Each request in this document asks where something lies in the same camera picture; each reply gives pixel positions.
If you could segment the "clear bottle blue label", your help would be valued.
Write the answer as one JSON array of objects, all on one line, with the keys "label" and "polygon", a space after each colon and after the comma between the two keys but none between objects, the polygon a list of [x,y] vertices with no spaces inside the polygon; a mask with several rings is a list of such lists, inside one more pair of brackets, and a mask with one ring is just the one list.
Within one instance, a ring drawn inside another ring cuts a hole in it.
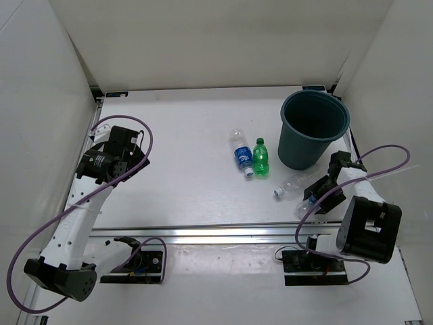
[{"label": "clear bottle blue label", "polygon": [[307,221],[313,222],[318,220],[316,213],[320,210],[320,206],[315,206],[316,201],[317,200],[313,196],[310,196],[306,200],[303,200],[302,202],[298,203],[296,207],[297,218],[301,220],[309,211],[312,211],[309,217],[307,218]]},{"label": "clear bottle blue label", "polygon": [[246,177],[252,177],[254,174],[252,151],[244,131],[242,129],[232,130],[229,134],[229,144],[238,168],[244,172]]}]

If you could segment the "clear unlabeled plastic bottle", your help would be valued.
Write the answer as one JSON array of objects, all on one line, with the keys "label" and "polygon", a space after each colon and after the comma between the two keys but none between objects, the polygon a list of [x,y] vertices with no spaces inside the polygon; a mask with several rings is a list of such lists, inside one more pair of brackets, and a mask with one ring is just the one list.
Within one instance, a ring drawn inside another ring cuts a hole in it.
[{"label": "clear unlabeled plastic bottle", "polygon": [[274,189],[273,194],[277,200],[294,200],[302,196],[304,190],[321,178],[319,173],[298,173],[290,176],[288,179]]}]

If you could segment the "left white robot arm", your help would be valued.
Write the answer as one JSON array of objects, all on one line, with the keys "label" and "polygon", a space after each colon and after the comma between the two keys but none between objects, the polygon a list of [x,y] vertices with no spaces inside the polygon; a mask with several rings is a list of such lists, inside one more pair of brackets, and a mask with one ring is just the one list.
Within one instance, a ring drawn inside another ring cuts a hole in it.
[{"label": "left white robot arm", "polygon": [[114,152],[91,148],[85,152],[76,170],[64,216],[39,257],[27,260],[24,273],[45,290],[84,301],[97,280],[113,269],[139,268],[140,242],[134,238],[117,237],[89,254],[85,253],[85,247],[112,190],[149,163],[139,148]]}]

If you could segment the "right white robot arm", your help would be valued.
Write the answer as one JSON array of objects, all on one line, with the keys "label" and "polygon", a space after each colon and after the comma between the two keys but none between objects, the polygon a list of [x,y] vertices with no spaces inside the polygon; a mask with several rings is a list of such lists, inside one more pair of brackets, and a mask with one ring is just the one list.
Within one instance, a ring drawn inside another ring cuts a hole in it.
[{"label": "right white robot arm", "polygon": [[338,151],[331,155],[327,174],[304,190],[301,215],[312,210],[310,218],[315,221],[342,218],[336,233],[307,239],[304,264],[309,269],[322,269],[328,255],[381,264],[391,260],[402,211],[385,202],[366,175],[367,169],[351,161],[350,153]]}]

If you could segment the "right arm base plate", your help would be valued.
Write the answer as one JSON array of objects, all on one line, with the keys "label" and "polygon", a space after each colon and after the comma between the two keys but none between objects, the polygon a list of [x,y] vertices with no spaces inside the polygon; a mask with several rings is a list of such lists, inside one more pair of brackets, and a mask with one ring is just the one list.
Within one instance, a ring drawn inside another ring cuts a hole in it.
[{"label": "right arm base plate", "polygon": [[348,277],[343,261],[302,250],[299,246],[283,246],[274,258],[283,263],[286,286],[346,285]]}]

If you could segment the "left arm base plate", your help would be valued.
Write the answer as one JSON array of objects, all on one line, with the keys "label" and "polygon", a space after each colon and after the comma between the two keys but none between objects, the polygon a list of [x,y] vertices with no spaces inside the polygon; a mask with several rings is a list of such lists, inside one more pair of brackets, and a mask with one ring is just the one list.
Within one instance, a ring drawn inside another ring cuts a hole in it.
[{"label": "left arm base plate", "polygon": [[[115,267],[108,275],[100,278],[102,284],[162,284],[166,275],[168,247],[160,237],[150,237],[140,242],[132,237],[114,238],[131,248],[132,258],[127,263]],[[161,251],[143,251],[150,242],[159,242]]]}]

